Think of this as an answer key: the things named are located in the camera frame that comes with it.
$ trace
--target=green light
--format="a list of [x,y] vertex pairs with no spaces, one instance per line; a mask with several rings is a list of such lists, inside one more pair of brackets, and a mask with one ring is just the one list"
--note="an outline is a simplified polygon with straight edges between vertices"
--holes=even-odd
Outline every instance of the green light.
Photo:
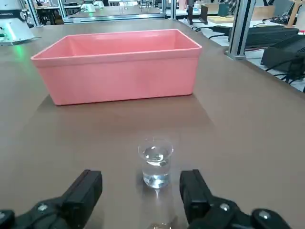
[[16,55],[18,56],[18,58],[20,60],[22,60],[22,58],[24,57],[24,48],[21,45],[14,45],[14,52],[16,53]]
[[11,29],[10,24],[6,23],[6,27],[8,28],[8,30],[9,30],[9,32],[11,34],[12,39],[15,41],[17,38],[16,38],[16,35],[15,35],[14,31]]

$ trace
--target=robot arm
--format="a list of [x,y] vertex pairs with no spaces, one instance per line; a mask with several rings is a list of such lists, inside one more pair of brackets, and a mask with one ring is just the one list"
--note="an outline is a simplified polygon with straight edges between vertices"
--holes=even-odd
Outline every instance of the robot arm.
[[0,0],[0,44],[15,44],[32,38],[27,14],[19,0]]
[[12,210],[1,210],[0,228],[82,229],[101,194],[101,172],[85,170],[61,197],[41,201],[18,217]]
[[260,208],[247,215],[233,201],[213,196],[197,169],[181,173],[180,194],[188,229],[290,229],[274,211]]

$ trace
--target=clear glass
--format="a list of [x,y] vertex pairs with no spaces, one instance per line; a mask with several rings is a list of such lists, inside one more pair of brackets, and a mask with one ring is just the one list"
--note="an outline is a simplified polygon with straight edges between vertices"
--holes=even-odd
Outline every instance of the clear glass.
[[153,188],[162,188],[170,183],[173,146],[166,139],[146,139],[138,146],[142,158],[144,182]]

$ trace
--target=wooden board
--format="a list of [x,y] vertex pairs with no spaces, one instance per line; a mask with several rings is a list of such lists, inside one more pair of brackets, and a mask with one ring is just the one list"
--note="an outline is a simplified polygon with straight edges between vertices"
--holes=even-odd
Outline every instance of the wooden board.
[[[255,6],[251,20],[258,21],[262,19],[271,18],[274,16],[274,12],[275,12],[274,6]],[[233,23],[234,16],[226,16],[226,17],[209,16],[208,20],[216,24]]]

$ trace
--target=table surface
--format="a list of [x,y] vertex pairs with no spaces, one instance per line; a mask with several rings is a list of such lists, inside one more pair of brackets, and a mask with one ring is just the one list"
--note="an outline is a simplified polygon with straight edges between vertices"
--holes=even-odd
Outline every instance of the table surface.
[[103,9],[95,9],[96,12],[79,12],[68,16],[68,18],[87,18],[87,17],[101,17],[101,16],[115,16],[115,15],[134,15],[134,14],[151,14],[160,13],[158,8],[149,7],[141,8],[138,5],[135,6],[106,6]]
[[[30,57],[68,34],[180,29],[203,46],[194,94],[55,106]],[[247,61],[171,20],[33,28],[41,37],[0,49],[0,203],[20,214],[61,195],[83,169],[101,170],[103,194],[88,228],[185,228],[181,170],[197,168],[212,193],[250,213],[270,208],[304,228],[305,97]],[[137,145],[146,137],[175,148],[172,184],[141,181]]]

